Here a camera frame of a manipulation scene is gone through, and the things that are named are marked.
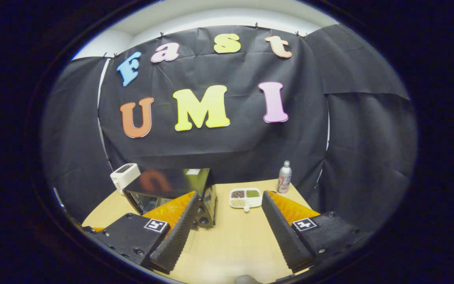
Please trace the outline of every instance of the letter m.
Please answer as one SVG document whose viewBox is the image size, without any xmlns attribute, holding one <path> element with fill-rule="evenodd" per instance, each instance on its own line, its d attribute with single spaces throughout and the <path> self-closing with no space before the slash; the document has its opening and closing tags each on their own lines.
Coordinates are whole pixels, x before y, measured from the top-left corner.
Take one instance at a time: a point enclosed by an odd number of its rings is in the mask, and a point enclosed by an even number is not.
<svg viewBox="0 0 454 284">
<path fill-rule="evenodd" d="M 177 131 L 192 129 L 188 115 L 197 128 L 201 128 L 206 113 L 208 113 L 206 126 L 209 128 L 228 126 L 231 121 L 225 115 L 225 105 L 223 104 L 223 94 L 226 91 L 225 86 L 211 86 L 206 90 L 201 102 L 190 89 L 176 91 L 173 94 L 178 101 L 178 123 L 175 125 L 175 129 Z"/>
</svg>

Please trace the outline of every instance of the aerosol can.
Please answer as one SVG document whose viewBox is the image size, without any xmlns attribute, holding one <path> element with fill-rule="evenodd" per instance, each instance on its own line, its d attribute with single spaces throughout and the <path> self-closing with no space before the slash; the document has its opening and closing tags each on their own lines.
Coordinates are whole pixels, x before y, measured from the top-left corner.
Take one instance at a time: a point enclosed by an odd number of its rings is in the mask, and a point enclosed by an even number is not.
<svg viewBox="0 0 454 284">
<path fill-rule="evenodd" d="M 290 186 L 290 178 L 292 177 L 292 169 L 290 169 L 290 161 L 285 161 L 283 163 L 283 167 L 279 170 L 279 177 L 278 177 L 278 193 L 286 193 L 288 191 L 288 187 Z"/>
</svg>

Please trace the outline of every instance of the blue letter f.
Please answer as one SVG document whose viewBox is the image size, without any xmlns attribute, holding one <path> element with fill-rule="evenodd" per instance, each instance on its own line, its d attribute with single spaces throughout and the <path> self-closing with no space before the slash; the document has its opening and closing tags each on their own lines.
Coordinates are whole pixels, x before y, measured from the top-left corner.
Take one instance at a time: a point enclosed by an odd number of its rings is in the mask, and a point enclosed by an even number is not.
<svg viewBox="0 0 454 284">
<path fill-rule="evenodd" d="M 122 78 L 124 79 L 124 83 L 122 84 L 124 87 L 138 75 L 138 72 L 133 72 L 132 69 L 139 67 L 139 62 L 136 59 L 139 58 L 139 56 L 141 56 L 141 52 L 134 52 L 134 54 L 132 54 L 126 61 L 122 62 L 122 64 L 117 68 L 117 71 L 120 71 Z"/>
</svg>

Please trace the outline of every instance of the table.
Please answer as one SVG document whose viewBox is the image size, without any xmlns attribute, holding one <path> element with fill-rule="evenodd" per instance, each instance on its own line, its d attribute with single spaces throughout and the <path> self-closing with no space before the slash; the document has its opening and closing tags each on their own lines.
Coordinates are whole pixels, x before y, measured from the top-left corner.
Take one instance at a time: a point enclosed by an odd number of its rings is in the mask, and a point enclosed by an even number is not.
<svg viewBox="0 0 454 284">
<path fill-rule="evenodd" d="M 213 185 L 218 196 L 216 225 L 190 230 L 175 269 L 170 275 L 156 273 L 191 284 L 233 284 L 239 275 L 250 275 L 268 283 L 291 275 L 262 207 L 250 208 L 245 213 L 242 208 L 229 205 L 232 189 L 255 187 L 264 192 L 275 190 L 277 181 Z M 292 184 L 283 196 L 310 208 Z M 125 196 L 115 191 L 87 216 L 82 226 L 106 228 L 128 212 L 137 214 Z"/>
</svg>

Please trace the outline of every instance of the beans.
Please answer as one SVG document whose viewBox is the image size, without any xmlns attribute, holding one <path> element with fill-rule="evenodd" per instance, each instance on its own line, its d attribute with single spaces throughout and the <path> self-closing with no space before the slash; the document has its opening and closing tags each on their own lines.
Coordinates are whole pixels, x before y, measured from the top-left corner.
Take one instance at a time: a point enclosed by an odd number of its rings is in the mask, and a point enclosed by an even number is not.
<svg viewBox="0 0 454 284">
<path fill-rule="evenodd" d="M 238 199 L 238 200 L 232 199 L 231 200 L 231 205 L 232 206 L 236 206 L 236 207 L 237 206 L 245 206 L 245 201 L 242 200 L 242 199 Z"/>
<path fill-rule="evenodd" d="M 243 198 L 245 197 L 245 191 L 235 191 L 232 192 L 231 198 Z"/>
<path fill-rule="evenodd" d="M 258 191 L 246 191 L 246 197 L 258 197 Z"/>
</svg>

